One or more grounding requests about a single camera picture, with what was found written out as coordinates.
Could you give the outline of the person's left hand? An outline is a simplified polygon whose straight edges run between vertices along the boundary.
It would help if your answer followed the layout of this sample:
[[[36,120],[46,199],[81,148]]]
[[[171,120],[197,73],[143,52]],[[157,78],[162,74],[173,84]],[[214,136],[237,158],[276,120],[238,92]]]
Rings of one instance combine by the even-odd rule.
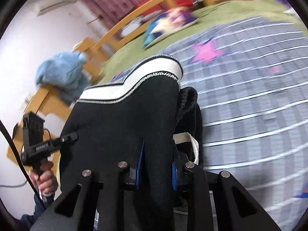
[[[40,176],[33,170],[28,171],[28,176],[35,189],[44,195],[54,194],[59,186],[55,174],[52,171],[53,166],[54,164],[52,162],[46,162],[41,165],[41,171],[43,173]]]

